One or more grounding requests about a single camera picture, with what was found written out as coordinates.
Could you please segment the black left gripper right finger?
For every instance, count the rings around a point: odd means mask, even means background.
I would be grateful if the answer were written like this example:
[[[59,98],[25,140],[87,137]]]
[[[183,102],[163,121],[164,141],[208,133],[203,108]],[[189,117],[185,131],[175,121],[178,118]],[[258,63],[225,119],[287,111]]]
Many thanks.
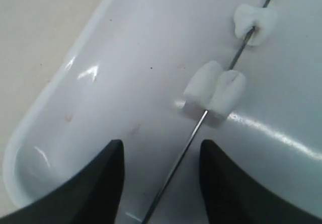
[[[200,189],[209,223],[321,223],[259,184],[209,139],[200,146]]]

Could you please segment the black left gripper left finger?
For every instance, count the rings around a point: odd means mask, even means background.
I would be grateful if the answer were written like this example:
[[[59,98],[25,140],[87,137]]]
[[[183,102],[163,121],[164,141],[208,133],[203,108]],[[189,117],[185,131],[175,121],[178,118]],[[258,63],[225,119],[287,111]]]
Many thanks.
[[[1,223],[114,223],[124,181],[124,145],[112,140],[70,180]]]

